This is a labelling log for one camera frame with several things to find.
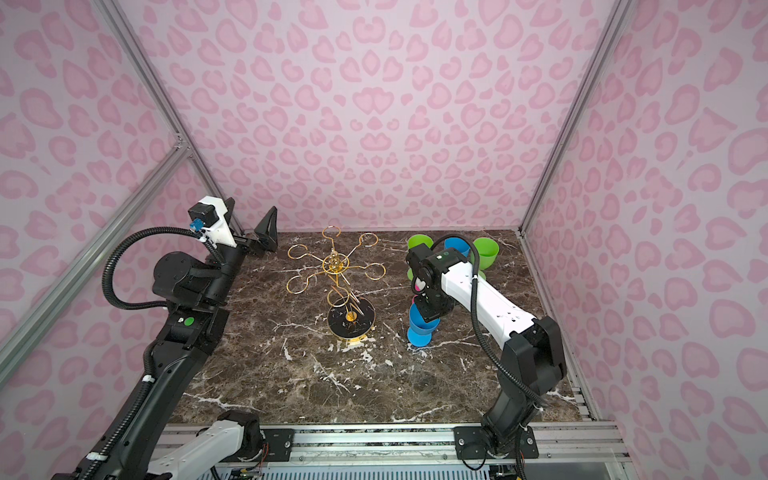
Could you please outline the blue wine glass back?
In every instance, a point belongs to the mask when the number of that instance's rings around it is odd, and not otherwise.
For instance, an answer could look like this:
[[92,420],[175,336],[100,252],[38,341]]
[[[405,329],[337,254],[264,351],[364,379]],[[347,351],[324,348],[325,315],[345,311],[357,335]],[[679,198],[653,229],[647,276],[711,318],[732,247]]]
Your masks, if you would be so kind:
[[408,341],[416,348],[427,346],[432,341],[432,334],[439,324],[440,319],[426,321],[417,306],[412,303],[409,308]]

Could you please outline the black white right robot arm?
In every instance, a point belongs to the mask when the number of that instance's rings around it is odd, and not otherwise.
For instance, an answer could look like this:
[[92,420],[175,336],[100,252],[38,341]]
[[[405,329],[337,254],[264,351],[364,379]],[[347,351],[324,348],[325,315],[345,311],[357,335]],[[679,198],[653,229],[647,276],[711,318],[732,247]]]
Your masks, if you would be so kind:
[[454,248],[436,251],[425,244],[409,249],[414,299],[409,319],[435,326],[454,307],[465,308],[481,349],[497,369],[501,392],[483,415],[479,432],[458,450],[525,457],[533,444],[528,425],[545,408],[544,395],[567,375],[562,332],[549,316],[537,318],[480,277],[479,267]]

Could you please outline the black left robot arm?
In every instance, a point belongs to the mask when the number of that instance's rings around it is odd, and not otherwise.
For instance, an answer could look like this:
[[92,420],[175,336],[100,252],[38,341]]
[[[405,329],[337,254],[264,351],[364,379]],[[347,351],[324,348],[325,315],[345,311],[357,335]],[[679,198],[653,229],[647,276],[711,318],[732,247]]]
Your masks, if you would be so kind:
[[[271,207],[251,236],[237,235],[229,222],[233,198],[206,196],[188,210],[184,228],[151,227],[129,235],[110,253],[101,286],[105,299],[124,311],[162,308],[166,320],[141,357],[143,371],[117,417],[93,449],[68,473],[70,479],[197,479],[225,459],[265,457],[257,415],[227,411],[212,426],[169,454],[155,448],[183,393],[219,345],[229,320],[230,290],[247,256],[278,248],[278,210]],[[118,297],[114,277],[122,256],[139,241],[159,235],[195,240],[205,259],[173,251],[153,270],[156,300],[128,302]]]

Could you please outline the blue wine glass front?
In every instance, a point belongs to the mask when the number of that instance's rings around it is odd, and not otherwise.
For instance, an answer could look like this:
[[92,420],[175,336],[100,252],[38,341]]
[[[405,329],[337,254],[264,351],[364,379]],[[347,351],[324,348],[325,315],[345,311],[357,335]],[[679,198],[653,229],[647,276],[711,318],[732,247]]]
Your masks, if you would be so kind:
[[467,255],[470,252],[468,242],[458,237],[447,238],[444,241],[444,247],[446,249],[453,248],[463,255]]

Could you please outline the green wine glass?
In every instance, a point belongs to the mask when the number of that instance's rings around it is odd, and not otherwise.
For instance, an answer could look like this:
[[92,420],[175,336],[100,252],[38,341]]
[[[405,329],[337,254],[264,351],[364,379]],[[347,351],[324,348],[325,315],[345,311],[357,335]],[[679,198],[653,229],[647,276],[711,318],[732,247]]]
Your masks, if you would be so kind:
[[434,240],[426,234],[415,234],[407,240],[408,249],[422,244],[426,245],[427,247],[432,247],[434,245]]
[[484,277],[485,271],[495,263],[500,252],[500,246],[496,240],[490,237],[477,238],[473,241],[473,245],[479,254],[479,269],[482,277]]

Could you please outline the blue wine glass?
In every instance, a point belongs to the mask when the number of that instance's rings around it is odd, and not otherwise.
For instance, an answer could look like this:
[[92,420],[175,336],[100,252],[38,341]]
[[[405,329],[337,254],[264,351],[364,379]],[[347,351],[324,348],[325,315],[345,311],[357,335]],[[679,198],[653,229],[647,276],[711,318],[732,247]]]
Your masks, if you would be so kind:
[[440,319],[426,321],[417,306],[412,303],[409,308],[408,341],[416,348],[427,346],[432,341],[432,334],[439,324]]
[[470,252],[468,242],[458,237],[447,238],[444,241],[444,247],[446,249],[453,248],[463,255],[467,255]]

